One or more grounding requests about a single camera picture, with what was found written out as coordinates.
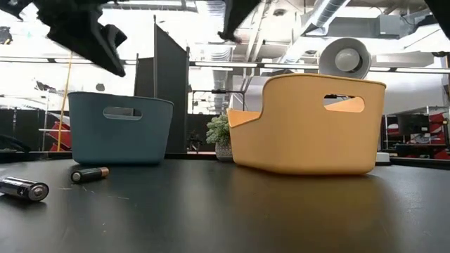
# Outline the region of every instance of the blue plastic bin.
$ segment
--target blue plastic bin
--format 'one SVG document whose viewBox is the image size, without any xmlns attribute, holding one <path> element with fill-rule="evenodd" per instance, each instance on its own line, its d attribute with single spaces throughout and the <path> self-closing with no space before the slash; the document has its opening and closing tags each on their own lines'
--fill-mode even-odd
<svg viewBox="0 0 450 253">
<path fill-rule="evenodd" d="M 157 164 L 164 159 L 172 102 L 90 92 L 72 92 L 68 98 L 76 162 Z M 113 110 L 124 115 L 111 115 Z M 133 116 L 136 110 L 140 117 Z"/>
</svg>

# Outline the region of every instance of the black battery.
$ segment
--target black battery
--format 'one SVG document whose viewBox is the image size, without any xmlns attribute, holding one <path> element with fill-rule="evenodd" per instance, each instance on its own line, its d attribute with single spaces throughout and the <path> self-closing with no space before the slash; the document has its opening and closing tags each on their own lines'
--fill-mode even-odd
<svg viewBox="0 0 450 253">
<path fill-rule="evenodd" d="M 80 169 L 78 171 L 74 171 L 72 175 L 70 175 L 70 179 L 72 179 L 72 182 L 74 183 L 85 183 L 104 179 L 109 173 L 110 170 L 106 167 Z"/>
<path fill-rule="evenodd" d="M 0 193 L 30 201 L 41 201 L 49 194 L 49 187 L 45 183 L 9 176 L 0 180 Z"/>
</svg>

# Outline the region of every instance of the storage bin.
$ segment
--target storage bin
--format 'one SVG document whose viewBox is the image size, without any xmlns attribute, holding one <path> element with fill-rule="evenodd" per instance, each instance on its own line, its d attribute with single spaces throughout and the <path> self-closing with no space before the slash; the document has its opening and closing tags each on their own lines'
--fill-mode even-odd
<svg viewBox="0 0 450 253">
<path fill-rule="evenodd" d="M 68 97 L 76 162 L 157 164 L 164 159 L 173 103 L 88 92 Z"/>
<path fill-rule="evenodd" d="M 365 174 L 375 166 L 385 87 L 320 74 L 273 77 L 260 113 L 228 111 L 233 160 L 282 174 Z M 324 106 L 327 94 L 353 98 Z"/>
</svg>

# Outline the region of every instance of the black table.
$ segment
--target black table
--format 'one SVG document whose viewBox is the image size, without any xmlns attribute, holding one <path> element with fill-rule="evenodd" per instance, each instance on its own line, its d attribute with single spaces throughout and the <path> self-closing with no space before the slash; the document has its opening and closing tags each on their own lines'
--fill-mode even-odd
<svg viewBox="0 0 450 253">
<path fill-rule="evenodd" d="M 0 252 L 449 252 L 450 171 L 279 176 L 215 161 L 112 167 L 71 185 L 72 160 L 2 164 L 51 190 L 0 197 Z"/>
</svg>

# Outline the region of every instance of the yellow plastic bin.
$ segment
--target yellow plastic bin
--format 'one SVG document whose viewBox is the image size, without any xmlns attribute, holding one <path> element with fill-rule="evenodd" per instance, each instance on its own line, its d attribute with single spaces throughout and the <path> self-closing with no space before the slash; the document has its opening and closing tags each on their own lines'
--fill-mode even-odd
<svg viewBox="0 0 450 253">
<path fill-rule="evenodd" d="M 228 111 L 234 162 L 282 174 L 365 174 L 375 166 L 385 89 L 321 74 L 271 78 L 261 113 Z M 327 94 L 354 98 L 324 106 Z"/>
</svg>

